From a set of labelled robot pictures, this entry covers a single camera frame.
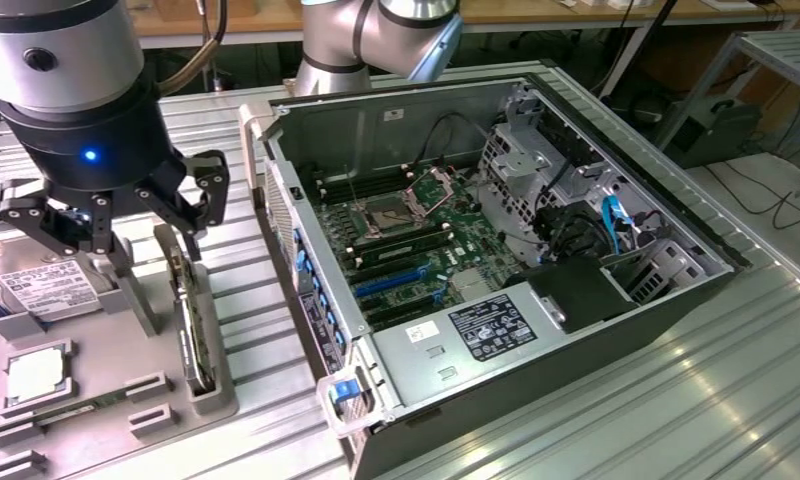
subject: blue latch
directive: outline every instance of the blue latch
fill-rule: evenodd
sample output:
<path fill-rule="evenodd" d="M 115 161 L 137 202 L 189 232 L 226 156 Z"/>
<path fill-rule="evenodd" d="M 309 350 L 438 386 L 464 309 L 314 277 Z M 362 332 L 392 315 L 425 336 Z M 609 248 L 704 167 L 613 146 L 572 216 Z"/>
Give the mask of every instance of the blue latch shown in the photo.
<path fill-rule="evenodd" d="M 356 398 L 358 395 L 361 395 L 361 388 L 358 387 L 358 380 L 354 379 L 337 382 L 332 385 L 332 390 L 329 390 L 329 398 L 334 405 Z"/>
<path fill-rule="evenodd" d="M 305 250 L 300 250 L 296 254 L 296 270 L 302 271 L 305 268 L 305 262 L 308 261 L 308 257 L 305 256 Z"/>

